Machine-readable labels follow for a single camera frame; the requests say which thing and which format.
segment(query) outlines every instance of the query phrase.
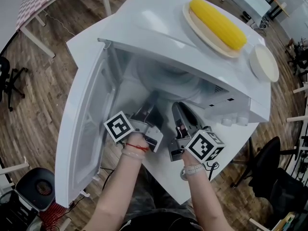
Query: floor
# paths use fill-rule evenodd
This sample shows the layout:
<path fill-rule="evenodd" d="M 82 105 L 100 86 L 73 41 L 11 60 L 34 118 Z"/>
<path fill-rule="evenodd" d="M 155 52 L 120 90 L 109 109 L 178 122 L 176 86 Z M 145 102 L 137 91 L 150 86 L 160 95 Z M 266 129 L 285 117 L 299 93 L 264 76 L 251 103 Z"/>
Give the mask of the floor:
<path fill-rule="evenodd" d="M 112 12 L 115 13 L 124 1 L 110 0 Z M 220 0 L 208 1 L 235 16 L 239 17 L 242 13 L 241 9 L 230 0 L 224 3 L 220 3 Z M 73 34 L 78 34 L 105 18 L 101 0 L 57 0 L 46 9 L 46 12 L 62 21 Z M 56 53 L 56 57 L 49 58 L 22 33 L 17 35 L 5 52 L 4 56 L 9 59 L 12 67 L 18 69 L 27 67 L 30 71 L 23 74 L 19 82 L 19 87 L 26 94 L 26 98 L 20 99 L 18 95 L 14 95 L 12 101 L 14 111 L 11 113 L 7 109 L 5 95 L 0 104 L 0 156 L 7 167 L 21 163 L 26 156 L 31 168 L 46 167 L 54 171 L 61 118 L 77 67 L 65 44 L 73 35 L 58 22 L 46 17 L 44 12 L 40 17 L 46 22 L 46 26 L 41 27 L 34 20 L 28 29 L 42 39 Z M 257 148 L 262 147 L 274 136 L 279 136 L 282 150 L 286 150 L 295 144 L 301 126 L 300 122 L 286 123 L 286 118 L 303 114 L 304 95 L 292 94 L 292 90 L 300 86 L 300 81 L 292 75 L 292 70 L 287 64 L 284 44 L 288 38 L 277 23 L 271 23 L 266 33 L 265 40 L 277 60 L 280 79 L 271 86 L 270 121 L 260 124 L 252 138 L 254 147 Z M 107 149 L 103 165 L 114 168 L 118 157 L 117 150 Z M 246 146 L 236 158 L 242 160 L 247 158 Z M 281 157 L 282 166 L 286 165 L 288 158 L 288 156 Z M 242 166 L 229 164 L 212 181 L 224 213 L 236 231 L 253 230 L 248 223 L 250 217 L 263 224 L 271 214 L 267 200 L 254 197 L 247 185 L 248 180 L 237 189 L 230 188 L 230 184 L 243 170 Z M 10 176 L 17 182 L 26 172 L 27 170 L 20 170 Z M 80 230 L 89 220 L 107 173 L 102 171 L 99 177 L 101 181 L 93 182 L 87 188 L 91 197 L 82 200 L 68 214 L 72 223 L 67 230 Z"/>

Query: person's right arm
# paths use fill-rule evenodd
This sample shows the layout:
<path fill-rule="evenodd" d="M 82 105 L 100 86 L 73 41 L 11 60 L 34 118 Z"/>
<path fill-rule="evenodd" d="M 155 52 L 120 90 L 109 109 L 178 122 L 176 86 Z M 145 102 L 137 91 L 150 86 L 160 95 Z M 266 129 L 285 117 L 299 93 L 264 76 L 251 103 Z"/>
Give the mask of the person's right arm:
<path fill-rule="evenodd" d="M 185 167 L 198 165 L 200 162 L 188 151 L 182 155 Z M 205 170 L 193 175 L 186 174 L 192 195 L 192 205 L 199 225 L 204 231 L 234 231 L 228 224 L 218 198 L 208 180 Z"/>

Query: bowl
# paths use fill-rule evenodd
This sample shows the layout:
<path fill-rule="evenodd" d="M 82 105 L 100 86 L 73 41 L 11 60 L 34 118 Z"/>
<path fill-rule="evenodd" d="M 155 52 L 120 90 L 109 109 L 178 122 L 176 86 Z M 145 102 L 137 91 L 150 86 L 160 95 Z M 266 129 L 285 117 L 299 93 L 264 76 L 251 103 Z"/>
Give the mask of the bowl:
<path fill-rule="evenodd" d="M 249 55 L 249 63 L 255 76 L 265 82 L 276 82 L 279 78 L 279 70 L 276 60 L 270 50 L 257 44 Z"/>

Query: red bracelet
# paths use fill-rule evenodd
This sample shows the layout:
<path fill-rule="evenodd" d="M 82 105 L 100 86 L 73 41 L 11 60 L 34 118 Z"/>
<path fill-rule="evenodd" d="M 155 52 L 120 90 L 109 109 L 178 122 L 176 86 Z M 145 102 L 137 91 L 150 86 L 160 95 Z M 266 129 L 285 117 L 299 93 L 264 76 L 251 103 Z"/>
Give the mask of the red bracelet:
<path fill-rule="evenodd" d="M 129 144 L 129 143 L 126 143 L 126 145 L 135 147 L 135 148 L 137 148 L 137 149 L 139 149 L 139 150 L 142 150 L 142 151 L 144 151 L 144 152 L 147 152 L 147 151 L 149 150 L 149 147 L 141 147 L 141 146 L 139 146 L 139 145 L 132 145 L 132 144 Z"/>

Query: oval plate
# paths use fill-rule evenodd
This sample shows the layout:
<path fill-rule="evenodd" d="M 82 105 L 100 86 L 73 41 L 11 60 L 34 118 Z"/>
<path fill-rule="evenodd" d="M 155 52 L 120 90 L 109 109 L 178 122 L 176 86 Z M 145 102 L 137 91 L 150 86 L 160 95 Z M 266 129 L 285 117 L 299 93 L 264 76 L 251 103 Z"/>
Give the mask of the oval plate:
<path fill-rule="evenodd" d="M 189 3 L 183 6 L 183 14 L 193 31 L 212 49 L 230 58 L 240 56 L 240 51 L 232 50 L 218 38 L 190 9 Z"/>

